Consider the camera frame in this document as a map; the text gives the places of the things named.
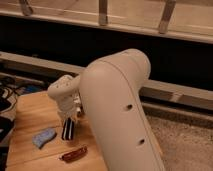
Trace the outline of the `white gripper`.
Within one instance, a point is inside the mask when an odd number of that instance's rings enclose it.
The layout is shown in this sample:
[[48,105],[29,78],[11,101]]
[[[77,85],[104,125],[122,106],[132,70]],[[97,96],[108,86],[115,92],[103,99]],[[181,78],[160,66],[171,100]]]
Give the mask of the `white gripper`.
[[57,101],[58,115],[62,121],[70,118],[72,121],[78,121],[78,115],[81,113],[81,100],[79,96],[68,96]]

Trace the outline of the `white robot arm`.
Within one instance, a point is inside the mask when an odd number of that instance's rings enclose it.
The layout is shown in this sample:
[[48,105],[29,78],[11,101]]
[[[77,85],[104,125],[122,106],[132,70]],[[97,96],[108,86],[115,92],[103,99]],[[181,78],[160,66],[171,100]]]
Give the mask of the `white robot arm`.
[[65,75],[48,95],[60,116],[74,113],[76,93],[88,117],[108,171],[166,171],[139,98],[151,65],[137,49],[127,49],[90,63],[77,77]]

